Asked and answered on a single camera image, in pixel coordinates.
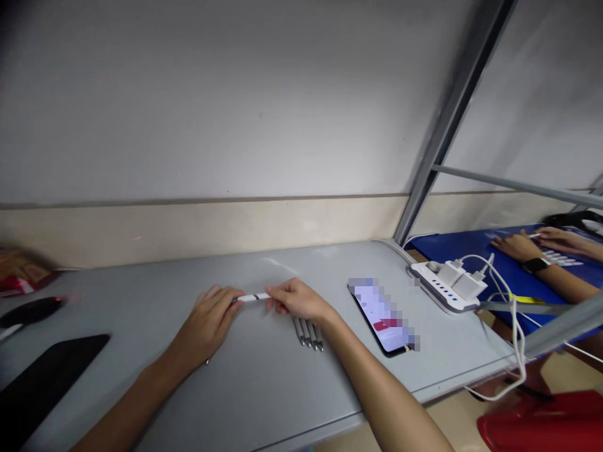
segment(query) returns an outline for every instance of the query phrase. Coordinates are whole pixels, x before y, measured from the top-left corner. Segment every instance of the table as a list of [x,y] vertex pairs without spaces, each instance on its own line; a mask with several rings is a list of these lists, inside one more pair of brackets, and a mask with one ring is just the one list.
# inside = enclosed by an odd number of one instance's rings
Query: table
[[[43,296],[67,295],[52,317],[0,345],[5,387],[50,345],[110,333],[111,340],[25,448],[64,451],[123,395],[174,337],[212,284],[247,293],[298,276],[328,300],[368,349],[422,403],[513,366],[512,348],[476,315],[449,316],[383,243],[358,242],[70,272],[39,293],[3,300],[0,314]],[[347,290],[378,277],[410,326],[418,352],[386,358]],[[210,364],[194,372],[153,419],[138,451],[293,451],[354,428],[364,416],[328,343],[302,347],[291,318],[261,303],[240,311]]]
[[[478,256],[488,259],[490,253],[494,253],[494,267],[507,284],[509,284],[509,287],[515,295],[541,298],[544,302],[551,304],[568,304],[536,276],[524,271],[515,260],[490,245],[490,242],[496,236],[506,237],[511,234],[518,234],[522,229],[525,229],[528,234],[532,234],[536,229],[542,226],[544,225],[535,224],[500,229],[456,232],[452,234],[427,235],[425,237],[417,237],[410,245],[427,259],[437,262],[458,259],[467,254],[477,254]],[[564,269],[593,286],[603,289],[603,265],[597,262],[588,261],[583,256],[571,257],[584,262],[584,265],[564,267]],[[481,270],[483,266],[484,263],[478,259],[467,259],[464,268],[467,271],[474,272],[476,270]],[[487,299],[490,294],[497,291],[496,286],[492,283],[489,276],[487,276],[484,281],[488,284],[488,288],[478,297],[482,301]],[[503,320],[505,324],[511,325],[510,313],[492,313],[497,318]],[[544,325],[555,318],[554,316],[532,314],[530,314],[529,317],[541,325]],[[538,329],[538,326],[523,316],[518,316],[518,321],[526,334],[532,333]],[[598,331],[599,329],[593,330],[575,340],[596,334]]]

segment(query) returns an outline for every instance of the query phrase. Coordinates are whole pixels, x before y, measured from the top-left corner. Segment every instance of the yellow tag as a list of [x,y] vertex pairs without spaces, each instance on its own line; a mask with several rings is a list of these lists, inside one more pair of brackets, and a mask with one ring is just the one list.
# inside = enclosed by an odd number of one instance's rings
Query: yellow tag
[[516,296],[515,298],[517,298],[517,302],[518,303],[528,303],[528,304],[546,304],[542,299],[540,298],[534,298],[534,297],[520,297],[520,296]]

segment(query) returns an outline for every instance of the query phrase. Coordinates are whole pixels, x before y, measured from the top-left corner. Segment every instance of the wall baseboard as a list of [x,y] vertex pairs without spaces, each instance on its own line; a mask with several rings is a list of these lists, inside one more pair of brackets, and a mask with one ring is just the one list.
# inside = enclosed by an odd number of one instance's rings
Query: wall baseboard
[[[408,196],[0,210],[0,240],[107,267],[392,237]],[[430,196],[413,234],[528,224],[573,206],[526,193]]]

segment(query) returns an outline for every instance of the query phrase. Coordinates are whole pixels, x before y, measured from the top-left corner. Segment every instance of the blue tablecloth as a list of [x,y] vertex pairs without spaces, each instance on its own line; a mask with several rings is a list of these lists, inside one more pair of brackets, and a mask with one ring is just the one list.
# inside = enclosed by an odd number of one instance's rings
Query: blue tablecloth
[[[494,267],[501,274],[515,295],[541,298],[544,302],[551,304],[567,304],[565,300],[549,289],[536,276],[524,271],[516,261],[490,245],[490,242],[496,236],[505,237],[511,234],[517,234],[521,229],[525,229],[528,234],[532,234],[536,229],[542,226],[542,224],[536,224],[501,229],[456,232],[453,234],[427,235],[412,240],[412,242],[407,245],[407,249],[415,248],[427,259],[437,262],[452,261],[459,257],[466,256],[467,254],[477,254],[488,259],[490,254],[494,253]],[[568,256],[580,262],[584,262],[584,265],[581,266],[564,267],[568,272],[599,289],[603,289],[603,264],[585,260],[585,258],[581,256]],[[464,268],[470,272],[481,270],[483,267],[484,263],[479,259],[467,259],[464,264]],[[488,288],[479,296],[480,300],[487,299],[490,294],[497,291],[496,286],[492,283],[489,276],[487,276],[484,281],[488,284]],[[496,315],[497,318],[503,320],[505,324],[511,325],[511,315],[509,313],[493,312],[493,314]],[[555,317],[547,315],[530,315],[530,318],[534,319],[539,324],[544,325]],[[525,334],[529,334],[538,329],[534,323],[523,316],[518,316],[518,319]],[[593,330],[575,340],[593,335],[598,331],[599,329]]]

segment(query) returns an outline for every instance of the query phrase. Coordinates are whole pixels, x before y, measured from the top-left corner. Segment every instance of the hand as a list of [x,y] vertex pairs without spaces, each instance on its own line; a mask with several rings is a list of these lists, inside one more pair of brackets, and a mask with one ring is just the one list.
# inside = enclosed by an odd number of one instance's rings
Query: hand
[[214,286],[197,298],[195,307],[178,334],[159,358],[165,369],[185,378],[207,361],[222,345],[230,325],[243,305],[232,302],[245,295],[232,287]]
[[523,229],[520,234],[515,234],[505,239],[496,237],[490,244],[520,264],[531,259],[542,259],[545,256]]
[[579,235],[557,228],[545,227],[538,229],[536,232],[542,234],[534,238],[537,243],[561,252],[588,255],[592,248],[601,246]]
[[323,297],[298,278],[290,279],[277,287],[266,287],[271,298],[266,300],[266,311],[276,305],[276,312],[318,321],[334,311]]

